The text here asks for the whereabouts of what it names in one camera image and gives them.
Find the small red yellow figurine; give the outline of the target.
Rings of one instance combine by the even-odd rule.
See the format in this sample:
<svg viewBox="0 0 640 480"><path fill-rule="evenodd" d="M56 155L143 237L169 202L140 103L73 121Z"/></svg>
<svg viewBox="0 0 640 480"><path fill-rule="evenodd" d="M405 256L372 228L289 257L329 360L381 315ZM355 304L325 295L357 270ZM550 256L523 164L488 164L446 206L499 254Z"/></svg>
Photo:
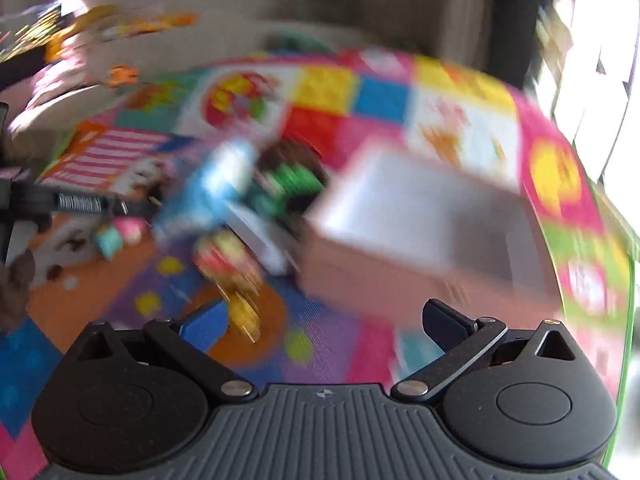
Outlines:
<svg viewBox="0 0 640 480"><path fill-rule="evenodd" d="M262 334L256 298L264 278L253 253L232 229L224 226L196 240L193 262L228 304L230 323L256 344Z"/></svg>

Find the pink lace cloth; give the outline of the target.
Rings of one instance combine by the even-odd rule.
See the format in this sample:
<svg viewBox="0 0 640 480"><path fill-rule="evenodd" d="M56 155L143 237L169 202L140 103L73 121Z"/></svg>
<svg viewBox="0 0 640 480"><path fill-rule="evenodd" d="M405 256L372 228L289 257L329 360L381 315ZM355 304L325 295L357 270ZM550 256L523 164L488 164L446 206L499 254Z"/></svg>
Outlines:
<svg viewBox="0 0 640 480"><path fill-rule="evenodd" d="M96 230L93 241L103 258L113 260L124 248L139 245L148 231L142 219L114 219Z"/></svg>

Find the grey card reader device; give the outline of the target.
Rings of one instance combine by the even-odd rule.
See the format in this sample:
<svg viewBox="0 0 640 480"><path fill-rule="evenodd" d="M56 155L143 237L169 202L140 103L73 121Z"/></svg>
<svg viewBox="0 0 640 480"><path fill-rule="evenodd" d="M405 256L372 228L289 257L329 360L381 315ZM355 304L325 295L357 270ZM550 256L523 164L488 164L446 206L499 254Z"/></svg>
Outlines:
<svg viewBox="0 0 640 480"><path fill-rule="evenodd" d="M299 241L282 226L234 200L224 202L224 220L268 274L283 276L298 270Z"/></svg>

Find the blue tissue pack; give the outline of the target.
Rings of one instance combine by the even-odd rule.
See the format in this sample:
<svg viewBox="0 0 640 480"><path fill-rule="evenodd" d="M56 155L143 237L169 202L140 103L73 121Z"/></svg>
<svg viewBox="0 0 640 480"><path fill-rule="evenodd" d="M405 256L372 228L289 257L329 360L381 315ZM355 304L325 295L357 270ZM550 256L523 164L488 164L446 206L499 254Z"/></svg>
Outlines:
<svg viewBox="0 0 640 480"><path fill-rule="evenodd" d="M257 148L245 139L217 145L201 140L180 151L172 160L175 180L152 220L154 240L168 244L223 224L228 203L242 198L250 186L257 156Z"/></svg>

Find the crochet doll with green dress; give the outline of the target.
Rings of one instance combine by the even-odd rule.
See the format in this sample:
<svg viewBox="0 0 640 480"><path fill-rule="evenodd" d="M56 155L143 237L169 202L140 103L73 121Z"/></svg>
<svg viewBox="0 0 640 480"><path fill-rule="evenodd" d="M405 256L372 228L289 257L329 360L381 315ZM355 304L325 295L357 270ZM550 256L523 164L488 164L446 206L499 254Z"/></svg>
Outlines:
<svg viewBox="0 0 640 480"><path fill-rule="evenodd" d="M282 139L258 157L245 201L261 216L284 223L301 217L328 180L316 150Z"/></svg>

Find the pink cardboard box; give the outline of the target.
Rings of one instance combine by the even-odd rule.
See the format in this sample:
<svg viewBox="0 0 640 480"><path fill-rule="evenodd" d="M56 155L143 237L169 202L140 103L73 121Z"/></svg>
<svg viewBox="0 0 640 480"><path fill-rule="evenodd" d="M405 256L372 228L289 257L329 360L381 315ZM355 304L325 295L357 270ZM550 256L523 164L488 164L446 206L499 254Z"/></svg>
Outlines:
<svg viewBox="0 0 640 480"><path fill-rule="evenodd" d="M515 328L562 315L529 200L397 145L363 145L304 221L298 286L334 308L407 328L433 298Z"/></svg>

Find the orange plush toy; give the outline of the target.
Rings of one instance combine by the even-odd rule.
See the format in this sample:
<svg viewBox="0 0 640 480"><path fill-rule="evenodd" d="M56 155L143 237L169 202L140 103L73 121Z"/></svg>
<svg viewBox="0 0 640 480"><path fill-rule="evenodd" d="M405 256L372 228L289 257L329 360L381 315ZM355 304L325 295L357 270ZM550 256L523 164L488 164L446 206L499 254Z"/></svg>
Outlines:
<svg viewBox="0 0 640 480"><path fill-rule="evenodd" d="M139 79L139 71L127 65L113 66L108 74L106 83L111 88L117 88L124 84L136 84Z"/></svg>

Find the beige sofa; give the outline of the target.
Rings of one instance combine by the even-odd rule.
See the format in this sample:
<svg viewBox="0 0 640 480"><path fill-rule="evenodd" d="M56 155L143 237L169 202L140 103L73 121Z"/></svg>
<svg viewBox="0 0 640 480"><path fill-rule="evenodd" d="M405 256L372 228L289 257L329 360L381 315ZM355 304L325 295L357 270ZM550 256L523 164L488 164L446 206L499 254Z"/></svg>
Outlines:
<svg viewBox="0 0 640 480"><path fill-rule="evenodd" d="M162 32L99 40L89 28L66 40L62 58L1 92L10 106L9 132L62 128L115 95L107 88L111 69L126 66L143 82L224 58L265 50L279 35L335 51L361 47L369 37L360 29L334 24L264 21L218 11L200 14L195 23Z"/></svg>

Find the colourful cartoon play mat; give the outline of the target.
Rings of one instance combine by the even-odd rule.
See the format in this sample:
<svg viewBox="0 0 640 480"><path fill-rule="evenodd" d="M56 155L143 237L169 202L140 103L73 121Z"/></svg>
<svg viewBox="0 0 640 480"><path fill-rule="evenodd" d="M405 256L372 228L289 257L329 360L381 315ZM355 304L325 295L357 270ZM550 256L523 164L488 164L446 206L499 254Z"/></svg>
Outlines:
<svg viewBox="0 0 640 480"><path fill-rule="evenodd" d="M604 479L634 272L521 93L404 52L237 58L80 124L1 339L6 479Z"/></svg>

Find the green cloth on sofa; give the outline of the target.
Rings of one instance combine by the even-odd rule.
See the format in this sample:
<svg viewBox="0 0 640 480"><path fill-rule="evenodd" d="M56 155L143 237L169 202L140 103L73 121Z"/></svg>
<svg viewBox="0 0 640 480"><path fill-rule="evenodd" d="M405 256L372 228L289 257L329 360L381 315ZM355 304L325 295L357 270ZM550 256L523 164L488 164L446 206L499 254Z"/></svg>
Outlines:
<svg viewBox="0 0 640 480"><path fill-rule="evenodd" d="M292 32L274 32L266 38L265 48L269 52L279 53L326 54L333 52L333 49L321 40Z"/></svg>

